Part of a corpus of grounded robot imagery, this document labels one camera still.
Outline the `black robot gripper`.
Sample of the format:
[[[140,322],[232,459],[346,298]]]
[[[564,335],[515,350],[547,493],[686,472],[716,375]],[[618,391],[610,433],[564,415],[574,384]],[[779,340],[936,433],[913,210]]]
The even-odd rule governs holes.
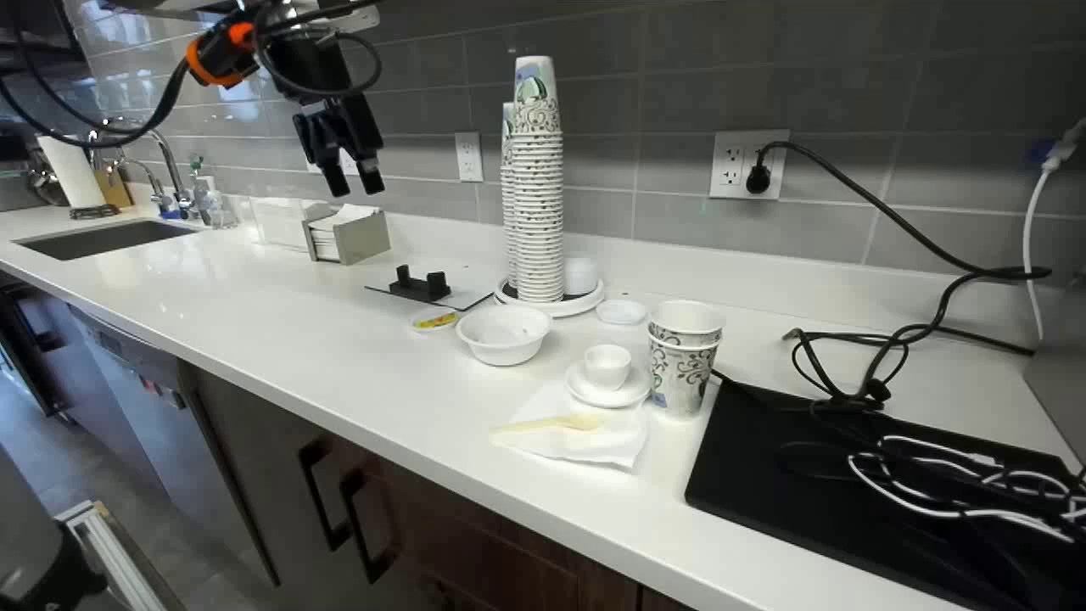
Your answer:
[[[266,58],[272,82],[285,98],[299,106],[343,98],[343,146],[356,159],[364,189],[381,195],[383,137],[378,129],[369,101],[356,96],[364,89],[364,82],[349,67],[349,63],[356,58],[356,42],[331,28],[292,28],[266,37]],[[331,195],[346,197],[349,185],[340,166],[340,143],[331,134],[326,118],[299,114],[292,127],[299,134],[305,159],[326,176]]]

